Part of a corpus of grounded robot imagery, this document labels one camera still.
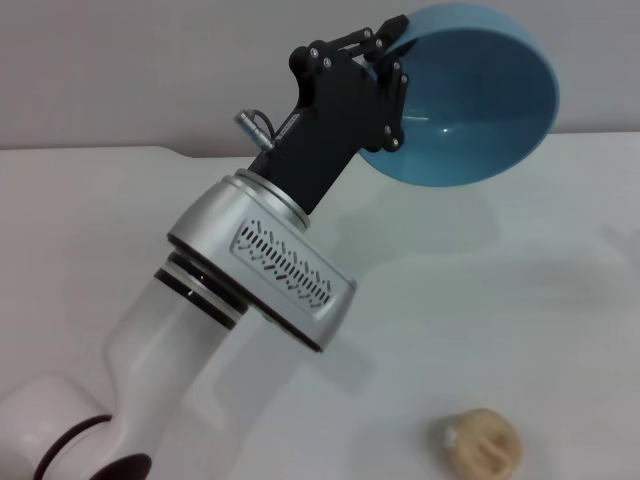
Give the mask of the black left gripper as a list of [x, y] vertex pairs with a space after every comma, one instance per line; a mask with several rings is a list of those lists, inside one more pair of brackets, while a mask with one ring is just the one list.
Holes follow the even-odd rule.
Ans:
[[371, 74], [352, 58], [382, 58], [409, 23], [398, 15], [376, 31], [365, 27], [294, 50], [289, 67], [298, 102], [274, 148], [259, 154], [250, 170], [310, 213], [359, 151], [397, 151], [409, 77], [399, 60]]

